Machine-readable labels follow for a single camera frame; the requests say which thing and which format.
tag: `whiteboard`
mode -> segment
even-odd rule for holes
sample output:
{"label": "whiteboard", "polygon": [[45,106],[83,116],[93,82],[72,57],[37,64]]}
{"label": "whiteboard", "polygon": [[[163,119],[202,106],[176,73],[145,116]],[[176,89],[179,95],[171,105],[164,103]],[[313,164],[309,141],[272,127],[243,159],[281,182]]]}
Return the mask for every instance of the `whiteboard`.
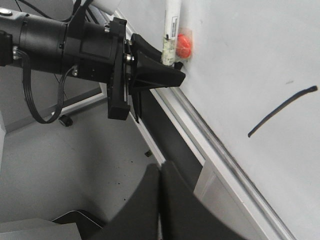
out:
{"label": "whiteboard", "polygon": [[[135,31],[162,48],[164,0],[122,0]],[[194,51],[181,89],[297,239],[320,236],[320,1],[183,0]]]}

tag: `white marker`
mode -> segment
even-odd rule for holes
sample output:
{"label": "white marker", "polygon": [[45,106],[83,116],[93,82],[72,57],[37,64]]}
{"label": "white marker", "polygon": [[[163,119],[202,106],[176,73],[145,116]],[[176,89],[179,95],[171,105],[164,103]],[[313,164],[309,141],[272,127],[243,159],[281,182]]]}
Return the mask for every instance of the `white marker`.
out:
{"label": "white marker", "polygon": [[166,0],[162,63],[175,63],[182,0]]}

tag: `bolt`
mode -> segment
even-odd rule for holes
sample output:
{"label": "bolt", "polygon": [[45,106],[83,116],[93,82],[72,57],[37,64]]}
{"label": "bolt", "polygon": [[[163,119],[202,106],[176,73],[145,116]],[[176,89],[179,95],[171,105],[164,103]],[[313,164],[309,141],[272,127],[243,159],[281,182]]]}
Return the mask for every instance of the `bolt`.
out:
{"label": "bolt", "polygon": [[21,58],[19,56],[19,54],[17,53],[17,51],[18,51],[18,47],[17,46],[13,46],[13,48],[12,48],[12,56],[13,56],[14,60],[18,60],[18,59]]}
{"label": "bolt", "polygon": [[129,39],[125,40],[125,43],[128,44],[129,46],[132,46],[132,44],[133,44],[132,41]]}
{"label": "bolt", "polygon": [[126,61],[127,64],[131,64],[135,61],[135,57],[131,56],[130,54],[125,54],[124,60]]}
{"label": "bolt", "polygon": [[105,33],[109,33],[109,32],[110,32],[110,25],[109,25],[109,23],[106,23],[106,24],[104,25],[104,32],[105,32]]}
{"label": "bolt", "polygon": [[72,75],[77,77],[78,76],[78,65],[74,66],[74,69],[72,70]]}

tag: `caster wheel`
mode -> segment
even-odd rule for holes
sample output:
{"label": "caster wheel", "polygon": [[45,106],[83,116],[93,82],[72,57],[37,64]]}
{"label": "caster wheel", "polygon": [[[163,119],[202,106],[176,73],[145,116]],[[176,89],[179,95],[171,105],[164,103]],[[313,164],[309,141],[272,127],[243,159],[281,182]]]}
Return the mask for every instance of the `caster wheel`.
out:
{"label": "caster wheel", "polygon": [[72,121],[71,117],[67,116],[67,115],[62,115],[61,117],[59,117],[59,122],[61,123],[62,126],[64,127],[70,127],[72,126],[72,124],[74,124],[74,121]]}

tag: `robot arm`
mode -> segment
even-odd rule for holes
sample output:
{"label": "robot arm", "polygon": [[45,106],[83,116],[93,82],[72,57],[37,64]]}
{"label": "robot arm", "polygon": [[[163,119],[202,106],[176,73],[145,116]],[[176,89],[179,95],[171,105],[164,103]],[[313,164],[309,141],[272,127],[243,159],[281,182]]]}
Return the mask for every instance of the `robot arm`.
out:
{"label": "robot arm", "polygon": [[32,99],[31,69],[107,84],[108,117],[125,120],[132,96],[136,118],[141,115],[140,92],[162,87],[178,87],[185,78],[180,69],[161,64],[161,52],[140,35],[126,39],[124,19],[114,18],[102,26],[85,21],[92,0],[74,3],[70,22],[48,19],[0,8],[0,66],[23,69],[23,90],[32,116],[51,123],[63,107],[58,101],[54,117],[44,121]]}

